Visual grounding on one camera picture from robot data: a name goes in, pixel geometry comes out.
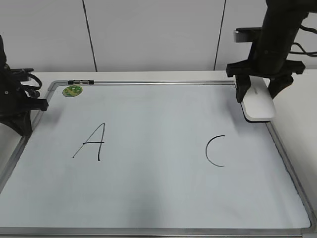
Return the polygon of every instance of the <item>white wall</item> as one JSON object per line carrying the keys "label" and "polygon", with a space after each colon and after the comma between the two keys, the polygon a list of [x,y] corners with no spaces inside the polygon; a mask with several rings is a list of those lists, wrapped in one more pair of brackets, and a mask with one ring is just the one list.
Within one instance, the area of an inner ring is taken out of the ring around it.
{"label": "white wall", "polygon": [[[84,1],[99,71],[213,69],[225,0]],[[265,0],[226,1],[216,70],[247,58],[251,44],[233,31],[261,26],[265,11]],[[317,27],[317,14],[303,24]],[[95,70],[82,0],[0,0],[0,34],[13,68]],[[317,51],[316,39],[300,30],[296,41]],[[289,59],[317,68],[317,58]]]}
{"label": "white wall", "polygon": [[98,71],[211,70],[224,0],[85,0]]}
{"label": "white wall", "polygon": [[94,71],[80,0],[0,0],[0,34],[11,68]]}

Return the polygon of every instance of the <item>aluminum whiteboard frame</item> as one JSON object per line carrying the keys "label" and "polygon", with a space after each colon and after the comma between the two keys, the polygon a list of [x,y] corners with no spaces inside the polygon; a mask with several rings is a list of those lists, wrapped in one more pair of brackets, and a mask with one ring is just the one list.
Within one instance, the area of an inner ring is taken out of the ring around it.
{"label": "aluminum whiteboard frame", "polygon": [[[59,86],[69,85],[68,81],[54,81],[48,88],[45,99],[49,102],[55,90]],[[120,85],[233,85],[234,81],[95,81],[87,86],[120,86]],[[41,120],[43,112],[38,112],[33,120],[35,128]],[[171,229],[171,228],[35,228],[35,227],[0,227],[0,237],[52,237],[52,236],[99,236],[99,237],[302,237],[304,234],[314,234],[317,237],[317,219],[314,214],[316,208],[312,207],[304,188],[296,175],[283,144],[272,123],[266,126],[275,142],[284,165],[293,181],[293,184],[302,200],[302,203],[311,222],[309,228],[302,229]],[[0,174],[0,193],[7,180],[10,178],[28,140],[29,136],[23,136],[13,151],[3,172]]]}

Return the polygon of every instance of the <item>black marker writing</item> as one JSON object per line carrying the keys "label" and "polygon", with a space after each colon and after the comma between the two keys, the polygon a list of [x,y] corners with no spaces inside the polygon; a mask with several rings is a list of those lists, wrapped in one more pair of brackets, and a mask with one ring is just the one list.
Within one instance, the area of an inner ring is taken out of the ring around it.
{"label": "black marker writing", "polygon": [[217,167],[224,167],[223,165],[217,165],[217,164],[215,164],[214,162],[212,162],[212,161],[208,158],[208,154],[207,154],[207,149],[208,149],[209,144],[210,144],[213,140],[215,140],[216,138],[218,138],[218,137],[225,137],[225,135],[218,135],[218,136],[215,136],[215,137],[211,138],[210,141],[208,141],[208,143],[207,143],[207,145],[206,145],[205,154],[206,154],[206,157],[207,157],[207,159],[208,159],[208,161],[209,161],[210,163],[212,163],[213,165],[215,165],[215,166],[217,166]]}
{"label": "black marker writing", "polygon": [[[103,134],[101,137],[101,141],[97,142],[97,141],[92,141],[92,142],[88,142],[88,140],[96,133],[96,131],[103,126]],[[98,150],[98,161],[100,161],[100,151],[101,151],[101,146],[104,143],[104,135],[105,135],[105,127],[106,127],[106,123],[102,123],[100,124],[97,129],[88,137],[88,139],[82,144],[82,146],[77,150],[77,152],[74,154],[73,158],[75,158],[75,156],[78,154],[78,152],[84,147],[84,145],[86,144],[100,144],[99,145],[99,150]]]}

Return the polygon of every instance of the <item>black cable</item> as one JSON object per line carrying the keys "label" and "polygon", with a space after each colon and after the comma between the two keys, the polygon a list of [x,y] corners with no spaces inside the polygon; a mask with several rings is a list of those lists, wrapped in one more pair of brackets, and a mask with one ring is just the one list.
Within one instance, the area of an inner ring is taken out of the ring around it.
{"label": "black cable", "polygon": [[312,32],[314,34],[317,34],[317,30],[315,28],[310,28],[310,27],[306,27],[306,26],[300,26],[300,29],[302,29],[303,31],[309,31]]}
{"label": "black cable", "polygon": [[[300,29],[302,29],[303,31],[308,31],[314,34],[317,34],[317,29],[315,28],[311,28],[311,27],[306,27],[301,25]],[[302,52],[296,52],[296,51],[291,51],[290,54],[294,54],[294,55],[306,55],[306,56],[310,56],[310,57],[317,57],[317,51],[315,52],[307,52],[305,51],[305,49],[301,46],[301,44],[294,42],[293,45],[298,46]]]}
{"label": "black cable", "polygon": [[303,52],[295,52],[295,51],[291,51],[290,54],[294,54],[294,55],[307,55],[309,57],[317,57],[317,51],[315,52],[307,52],[305,51],[305,49],[301,46],[301,44],[294,42],[293,45],[298,46]]}
{"label": "black cable", "polygon": [[29,77],[29,78],[32,78],[35,82],[37,82],[38,86],[30,86],[30,85],[22,85],[22,86],[27,87],[27,88],[30,88],[30,89],[34,89],[34,90],[39,90],[39,89],[41,89],[41,87],[42,87],[42,82],[41,82],[41,80],[40,80],[37,76],[32,75],[32,74],[30,74],[30,73],[26,73],[25,75],[26,75],[27,77]]}

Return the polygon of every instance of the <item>black clamp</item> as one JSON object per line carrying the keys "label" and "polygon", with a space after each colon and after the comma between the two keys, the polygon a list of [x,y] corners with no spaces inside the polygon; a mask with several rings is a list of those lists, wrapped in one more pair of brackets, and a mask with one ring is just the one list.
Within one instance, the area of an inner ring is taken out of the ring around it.
{"label": "black clamp", "polygon": [[227,65],[226,73],[228,77],[236,76],[236,99],[237,102],[242,102],[248,89],[251,87],[250,76],[258,76],[269,78],[268,86],[269,93],[275,98],[283,89],[293,83],[292,73],[302,74],[305,70],[305,65],[301,61],[286,60],[278,73],[265,74],[254,70],[252,66],[252,55],[257,43],[257,38],[261,33],[261,28],[238,28],[235,32],[236,42],[253,42],[250,54],[247,60]]}
{"label": "black clamp", "polygon": [[[0,123],[3,123],[21,136],[31,135],[31,110],[46,111],[46,99],[38,99],[42,82],[32,74],[32,68],[10,69],[0,36]],[[23,85],[21,82],[33,79],[38,86]]]}

